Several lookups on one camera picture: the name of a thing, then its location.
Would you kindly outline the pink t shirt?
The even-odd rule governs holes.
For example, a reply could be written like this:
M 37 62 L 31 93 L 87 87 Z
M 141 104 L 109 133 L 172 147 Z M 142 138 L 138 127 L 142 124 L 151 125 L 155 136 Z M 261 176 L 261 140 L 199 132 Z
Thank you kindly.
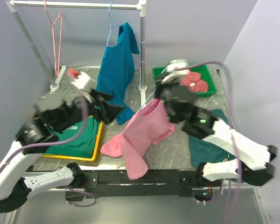
M 175 126 L 167 118 L 164 103 L 154 98 L 136 112 L 125 129 L 105 143 L 100 152 L 112 158 L 122 156 L 128 178 L 136 180 L 148 171 L 144 161 L 147 150 L 174 132 Z

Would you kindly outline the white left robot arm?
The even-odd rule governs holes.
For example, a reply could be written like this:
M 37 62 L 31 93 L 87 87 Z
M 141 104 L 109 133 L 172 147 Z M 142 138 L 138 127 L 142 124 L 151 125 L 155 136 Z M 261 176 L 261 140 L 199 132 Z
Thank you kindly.
M 112 95 L 96 90 L 78 91 L 70 103 L 54 92 L 44 94 L 34 105 L 35 115 L 27 120 L 0 163 L 0 214 L 20 208 L 28 199 L 54 188 L 76 190 L 85 182 L 85 174 L 76 163 L 34 177 L 24 177 L 26 170 L 50 146 L 61 145 L 58 134 L 76 123 L 82 123 L 79 134 L 92 116 L 110 124 L 124 106 L 110 104 Z

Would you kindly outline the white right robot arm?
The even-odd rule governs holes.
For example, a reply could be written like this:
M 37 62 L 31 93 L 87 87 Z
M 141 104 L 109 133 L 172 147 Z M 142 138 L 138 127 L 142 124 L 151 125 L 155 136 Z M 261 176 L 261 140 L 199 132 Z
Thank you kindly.
M 183 122 L 189 136 L 211 143 L 236 158 L 223 162 L 201 162 L 189 182 L 206 186 L 219 179 L 237 179 L 263 186 L 275 174 L 271 161 L 277 155 L 274 145 L 263 146 L 231 128 L 214 113 L 195 105 L 196 95 L 178 83 L 156 83 L 155 97 L 161 99 L 171 123 Z

